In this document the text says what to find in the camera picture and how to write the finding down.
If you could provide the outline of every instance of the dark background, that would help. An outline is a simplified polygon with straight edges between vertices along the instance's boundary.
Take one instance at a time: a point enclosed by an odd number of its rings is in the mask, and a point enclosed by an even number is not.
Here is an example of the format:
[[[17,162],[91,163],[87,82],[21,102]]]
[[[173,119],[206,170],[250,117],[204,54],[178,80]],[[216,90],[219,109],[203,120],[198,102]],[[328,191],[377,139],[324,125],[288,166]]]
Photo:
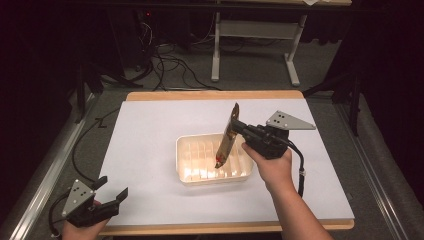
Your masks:
[[[418,1],[388,2],[354,1],[353,7],[386,6],[388,14],[355,18],[349,32],[350,17],[308,17],[301,41],[318,38],[325,44],[344,38],[326,80],[352,70],[360,76],[362,93],[394,159],[424,203],[424,7]],[[190,32],[203,36],[210,26],[210,17],[201,13],[152,13],[161,37],[186,49]],[[0,3],[0,180],[1,192],[7,193],[0,224],[69,116],[68,97],[81,61],[101,64],[99,59],[106,59],[112,64],[106,67],[122,71],[107,21],[104,10],[68,9],[55,1]],[[106,55],[104,48],[110,50]]]

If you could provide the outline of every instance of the white plastic container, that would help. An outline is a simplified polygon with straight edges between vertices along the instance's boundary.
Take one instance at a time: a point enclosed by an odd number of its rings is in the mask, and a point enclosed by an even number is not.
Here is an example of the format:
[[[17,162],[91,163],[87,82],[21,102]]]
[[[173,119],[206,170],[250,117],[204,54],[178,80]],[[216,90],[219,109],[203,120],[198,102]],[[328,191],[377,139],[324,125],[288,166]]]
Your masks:
[[[241,148],[244,139],[237,135],[227,162],[216,169],[216,152],[222,134],[182,136],[177,140],[177,173],[184,185],[204,185],[246,180],[253,160]]]

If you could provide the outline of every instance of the electrical wire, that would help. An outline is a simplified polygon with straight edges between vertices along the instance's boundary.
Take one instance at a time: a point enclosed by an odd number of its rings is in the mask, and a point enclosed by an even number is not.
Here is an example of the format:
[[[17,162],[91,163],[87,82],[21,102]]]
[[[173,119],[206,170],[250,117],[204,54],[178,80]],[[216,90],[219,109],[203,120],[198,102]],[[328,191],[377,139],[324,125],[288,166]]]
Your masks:
[[[93,180],[92,178],[90,178],[90,177],[88,177],[87,175],[85,175],[84,173],[82,173],[79,169],[78,169],[78,166],[77,166],[77,164],[76,164],[76,162],[75,162],[75,153],[76,153],[76,150],[77,150],[77,147],[78,147],[78,144],[81,142],[81,140],[84,138],[84,136],[94,127],[94,126],[96,126],[97,125],[97,123],[99,123],[99,122],[101,122],[101,121],[103,121],[106,117],[108,117],[108,116],[110,116],[111,114],[113,114],[114,112],[116,112],[116,111],[118,111],[120,109],[120,107],[119,108],[116,108],[116,109],[114,109],[114,110],[112,110],[111,112],[109,112],[108,114],[106,114],[106,115],[104,115],[103,117],[101,117],[101,118],[96,118],[96,121],[87,129],[87,130],[85,130],[82,134],[81,134],[81,136],[77,139],[77,141],[75,142],[75,144],[74,144],[74,147],[72,148],[72,156],[71,156],[71,160],[72,160],[72,165],[73,165],[73,167],[74,167],[74,170],[81,176],[81,177],[83,177],[83,178],[85,178],[86,180],[88,180],[88,181],[90,181],[91,183],[93,183],[93,182],[95,182],[95,180]]]
[[[300,150],[296,147],[296,145],[292,142],[292,141],[290,141],[290,140],[285,140],[285,139],[283,139],[283,138],[280,138],[280,137],[276,137],[276,136],[274,136],[273,137],[277,142],[282,142],[282,143],[284,143],[287,147],[289,147],[289,148],[291,148],[291,149],[293,149],[293,151],[295,151],[296,153],[297,153],[297,155],[299,155],[299,158],[300,158],[300,166],[299,166],[299,185],[298,185],[298,188],[297,188],[297,193],[301,196],[301,197],[303,197],[303,191],[304,191],[304,186],[305,186],[305,175],[306,175],[306,172],[305,172],[305,168],[304,168],[304,164],[305,164],[305,159],[304,159],[304,157],[303,157],[303,154],[302,154],[302,152],[300,152]]]
[[[297,153],[297,155],[299,155],[300,158],[300,166],[299,166],[299,186],[297,188],[297,193],[303,197],[303,190],[304,190],[304,186],[305,186],[305,168],[304,168],[304,163],[305,163],[305,159],[303,158],[303,154],[300,152],[300,150],[296,147],[296,145],[294,145],[294,143],[292,141],[289,140],[289,145],[288,147],[290,147],[291,149],[293,149],[293,151],[295,151]]]
[[[198,89],[203,89],[203,90],[205,90],[205,89],[207,89],[207,90],[218,90],[218,91],[222,91],[221,89],[219,89],[219,88],[217,88],[217,87],[214,87],[214,86],[210,86],[210,85],[206,85],[206,84],[204,84],[204,83],[202,83],[201,81],[199,81],[199,79],[197,78],[197,76],[196,76],[196,74],[195,74],[195,72],[188,66],[188,64],[184,61],[184,60],[182,60],[182,59],[180,59],[180,58],[176,58],[176,57],[174,57],[174,56],[172,56],[172,55],[165,55],[165,56],[160,56],[160,54],[158,54],[157,56],[153,56],[153,57],[156,57],[156,58],[158,58],[159,59],[159,61],[160,61],[160,66],[159,66],[159,64],[156,66],[159,70],[161,70],[162,71],[162,73],[164,72],[164,71],[170,71],[170,70],[174,70],[174,69],[176,69],[178,66],[181,66],[181,67],[183,67],[183,74],[182,74],[182,79],[183,79],[183,82],[188,86],[188,87],[190,87],[190,88],[198,88]],[[170,70],[166,70],[165,69],[165,65],[164,65],[164,63],[165,62],[172,62],[172,63],[176,63],[176,65],[172,68],[172,69],[170,69]],[[193,79],[198,83],[198,84],[200,84],[201,85],[201,87],[195,87],[195,86],[192,86],[192,85],[190,85],[190,84],[188,84],[187,82],[186,82],[186,79],[185,79],[185,73],[186,73],[186,71],[189,71],[191,74],[192,74],[192,76],[193,76]]]
[[[52,237],[60,240],[62,239],[62,235],[59,232],[59,230],[57,230],[54,226],[55,223],[59,222],[59,221],[53,221],[53,212],[54,209],[56,208],[56,206],[64,199],[69,197],[69,193],[71,192],[71,189],[69,189],[68,191],[66,191],[65,193],[63,193],[62,195],[60,195],[56,201],[53,202],[52,206],[49,209],[49,228],[50,228],[50,232],[52,233]]]
[[[103,117],[101,117],[101,118],[96,118],[96,121],[92,124],[92,125],[90,125],[90,127],[88,127],[88,129],[87,130],[85,130],[82,134],[81,134],[81,136],[77,139],[77,141],[75,142],[75,144],[74,144],[74,147],[72,148],[72,157],[71,157],[71,159],[72,159],[72,165],[73,165],[73,167],[74,167],[74,170],[81,176],[81,177],[83,177],[83,178],[85,178],[86,180],[88,180],[88,181],[90,181],[91,183],[93,183],[93,182],[95,182],[93,179],[91,179],[90,177],[88,177],[88,176],[86,176],[84,173],[82,173],[79,169],[78,169],[78,167],[77,167],[77,165],[76,165],[76,162],[75,162],[75,152],[76,152],[76,150],[77,150],[77,147],[78,147],[78,144],[81,142],[81,140],[85,137],[85,135],[91,130],[91,129],[93,129],[93,127],[94,126],[96,126],[99,122],[102,122],[105,118],[107,118],[108,116],[110,116],[110,115],[112,115],[114,112],[116,112],[116,111],[118,111],[120,109],[120,107],[119,108],[116,108],[116,109],[114,109],[114,110],[112,110],[112,111],[110,111],[109,113],[107,113],[106,115],[104,115]],[[54,238],[56,238],[56,239],[58,239],[58,240],[60,240],[60,239],[62,239],[62,236],[61,236],[61,233],[54,227],[54,224],[56,224],[56,223],[58,223],[58,222],[61,222],[61,221],[64,221],[65,219],[59,219],[59,220],[56,220],[56,221],[53,221],[53,212],[54,212],[54,209],[56,208],[56,206],[62,201],[62,200],[64,200],[64,199],[66,199],[66,198],[68,198],[69,197],[69,193],[70,193],[70,191],[71,191],[71,188],[69,188],[69,190],[68,191],[66,191],[65,193],[63,193],[62,195],[60,195],[54,202],[53,202],[53,204],[50,206],[50,209],[49,209],[49,218],[48,218],[48,221],[49,221],[49,228],[50,228],[50,232],[52,233],[52,237],[54,237]]]

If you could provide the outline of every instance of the black cable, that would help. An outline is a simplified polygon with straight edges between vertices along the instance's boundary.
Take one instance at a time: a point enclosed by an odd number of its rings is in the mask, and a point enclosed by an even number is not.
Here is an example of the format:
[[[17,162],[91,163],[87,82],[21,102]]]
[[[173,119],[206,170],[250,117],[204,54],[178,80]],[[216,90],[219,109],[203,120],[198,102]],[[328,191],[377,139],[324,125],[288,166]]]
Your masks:
[[[195,72],[194,72],[194,71],[193,71],[193,70],[192,70],[192,69],[188,66],[188,64],[187,64],[184,60],[182,60],[182,59],[180,59],[180,58],[176,58],[176,57],[174,57],[174,56],[172,56],[172,55],[165,55],[165,57],[160,56],[160,59],[161,59],[161,61],[164,61],[164,60],[165,60],[165,61],[169,61],[169,62],[174,62],[174,63],[177,63],[179,66],[182,66],[182,67],[184,68],[183,76],[184,76],[184,74],[185,74],[185,71],[186,71],[186,70],[190,71],[190,72],[191,72],[191,74],[193,75],[194,80],[195,80],[198,84],[200,84],[200,85],[202,86],[201,88],[222,91],[221,89],[219,89],[219,88],[217,88],[217,87],[209,86],[209,85],[206,85],[206,84],[202,83],[201,81],[199,81],[199,79],[196,77]],[[191,85],[187,84],[187,82],[185,81],[185,79],[184,79],[184,78],[183,78],[183,81],[184,81],[184,83],[185,83],[187,86],[194,88],[194,86],[191,86]]]
[[[96,118],[96,121],[87,129],[87,130],[85,130],[85,132],[84,133],[82,133],[81,134],[81,136],[77,139],[77,141],[75,142],[75,144],[74,144],[74,147],[72,148],[72,156],[71,156],[71,159],[72,159],[72,165],[74,166],[74,169],[75,169],[75,171],[81,176],[81,177],[83,177],[83,178],[85,178],[86,180],[88,180],[88,181],[90,181],[91,183],[93,183],[93,182],[95,182],[95,180],[93,180],[93,179],[91,179],[91,178],[89,178],[89,177],[87,177],[85,174],[83,174],[79,169],[78,169],[78,167],[77,167],[77,165],[76,165],[76,162],[75,162],[75,152],[76,152],[76,149],[77,149],[77,147],[78,147],[78,144],[81,142],[81,139],[82,138],[84,138],[84,136],[94,127],[94,126],[96,126],[97,125],[97,123],[99,123],[99,122],[101,122],[101,121],[103,121],[106,117],[108,117],[109,115],[111,115],[112,113],[114,113],[114,112],[116,112],[116,111],[118,111],[120,109],[120,107],[119,108],[117,108],[117,109],[114,109],[114,110],[112,110],[111,112],[109,112],[108,114],[106,114],[106,115],[104,115],[103,117],[101,117],[101,118]]]
[[[162,65],[162,71],[161,71],[161,74],[159,75],[157,72],[156,72],[156,70],[153,68],[153,70],[155,71],[155,73],[156,73],[156,75],[159,77],[159,83],[156,85],[156,87],[154,87],[153,88],[153,92],[154,91],[156,91],[158,88],[159,88],[159,86],[161,86],[162,87],[162,89],[164,90],[164,91],[166,91],[166,89],[165,89],[165,86],[163,85],[163,76],[164,76],[164,74],[165,74],[165,65],[164,65],[164,63],[163,63],[163,59],[162,59],[162,57],[160,56],[160,54],[159,54],[159,51],[158,51],[158,48],[156,48],[155,49],[155,51],[156,51],[156,54],[157,54],[157,58],[159,58],[159,62],[160,62],[160,64]]]
[[[303,197],[303,190],[304,190],[304,185],[305,185],[305,168],[304,168],[304,163],[305,163],[305,159],[303,158],[303,154],[299,151],[299,149],[296,147],[296,145],[294,145],[294,143],[292,141],[289,140],[289,147],[291,149],[293,149],[293,151],[295,151],[300,158],[300,166],[299,166],[299,187],[297,189],[297,193]]]
[[[277,140],[278,142],[281,142],[283,144],[285,144],[287,147],[293,149],[293,151],[295,151],[300,158],[300,166],[299,166],[299,186],[297,188],[297,193],[300,195],[300,197],[303,197],[303,190],[305,188],[305,168],[304,168],[304,163],[305,163],[305,159],[303,157],[303,154],[300,152],[300,150],[296,147],[296,145],[290,141],[290,140],[285,140],[283,138],[280,137],[276,137],[274,136],[275,140]]]
[[[71,189],[69,189],[67,192],[63,193],[62,195],[59,196],[59,198],[56,199],[56,201],[53,202],[52,206],[49,209],[49,228],[50,228],[50,232],[52,233],[52,237],[60,240],[62,239],[62,235],[59,232],[59,230],[57,230],[54,226],[55,223],[57,223],[58,221],[53,221],[53,211],[56,208],[56,206],[63,200],[66,199],[67,197],[69,197],[69,193],[71,192]]]

